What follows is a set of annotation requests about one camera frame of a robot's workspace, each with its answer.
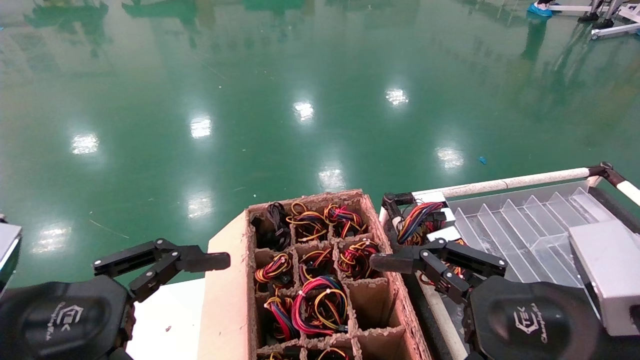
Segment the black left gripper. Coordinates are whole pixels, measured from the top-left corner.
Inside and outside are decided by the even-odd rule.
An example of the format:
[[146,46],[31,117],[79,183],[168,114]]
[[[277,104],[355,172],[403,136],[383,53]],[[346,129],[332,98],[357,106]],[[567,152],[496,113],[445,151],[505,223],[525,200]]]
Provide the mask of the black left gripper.
[[129,360],[134,305],[107,276],[10,288],[1,296],[3,360]]

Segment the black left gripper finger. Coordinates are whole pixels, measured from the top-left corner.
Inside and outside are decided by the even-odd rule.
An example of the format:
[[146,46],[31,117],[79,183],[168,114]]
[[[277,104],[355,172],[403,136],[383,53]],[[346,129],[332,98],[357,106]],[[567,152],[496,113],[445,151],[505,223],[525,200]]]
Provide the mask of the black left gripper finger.
[[145,268],[128,285],[133,301],[142,303],[180,272],[223,271],[230,266],[227,252],[206,253],[196,244],[177,245],[158,238],[96,260],[93,272],[114,279]]

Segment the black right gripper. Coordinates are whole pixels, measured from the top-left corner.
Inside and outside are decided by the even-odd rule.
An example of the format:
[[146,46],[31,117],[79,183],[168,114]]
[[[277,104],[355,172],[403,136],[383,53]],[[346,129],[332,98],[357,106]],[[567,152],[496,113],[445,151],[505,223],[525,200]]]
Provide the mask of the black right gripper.
[[466,304],[463,323],[469,360],[612,360],[616,356],[616,343],[606,334],[585,290],[506,280],[502,277],[509,264],[502,257],[437,239],[422,246],[402,246],[394,253],[373,254],[370,266],[378,272],[421,272],[437,292],[457,305]]

